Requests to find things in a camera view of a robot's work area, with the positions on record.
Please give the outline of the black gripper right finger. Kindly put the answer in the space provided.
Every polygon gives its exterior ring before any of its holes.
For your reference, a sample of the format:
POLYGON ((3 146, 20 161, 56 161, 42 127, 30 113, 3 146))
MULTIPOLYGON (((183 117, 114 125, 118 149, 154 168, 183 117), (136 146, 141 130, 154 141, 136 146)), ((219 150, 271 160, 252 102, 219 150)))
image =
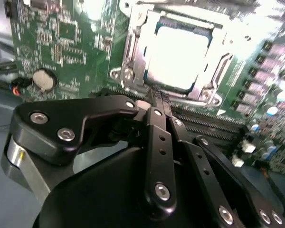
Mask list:
POLYGON ((261 192, 202 136, 191 139, 183 123, 172 115, 161 93, 172 136, 201 188, 208 228, 285 228, 285 218, 261 192))

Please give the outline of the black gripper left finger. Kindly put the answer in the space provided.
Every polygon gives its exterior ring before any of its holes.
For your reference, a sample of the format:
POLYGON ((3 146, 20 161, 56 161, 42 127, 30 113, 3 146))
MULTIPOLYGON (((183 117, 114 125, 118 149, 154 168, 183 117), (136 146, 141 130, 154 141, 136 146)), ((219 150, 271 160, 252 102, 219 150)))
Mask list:
POLYGON ((146 157, 138 197, 151 214, 176 208, 176 184, 167 94, 150 88, 141 101, 124 95, 25 103, 12 116, 10 145, 29 160, 19 164, 40 201, 71 177, 77 155, 99 147, 128 142, 146 157))

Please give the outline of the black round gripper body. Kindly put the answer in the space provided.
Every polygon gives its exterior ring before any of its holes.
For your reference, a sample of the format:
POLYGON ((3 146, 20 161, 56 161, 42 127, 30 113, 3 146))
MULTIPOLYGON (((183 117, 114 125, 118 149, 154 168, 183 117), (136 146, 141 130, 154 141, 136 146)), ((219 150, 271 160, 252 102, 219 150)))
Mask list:
POLYGON ((216 228, 191 169, 169 149, 123 149, 58 184, 37 228, 216 228))

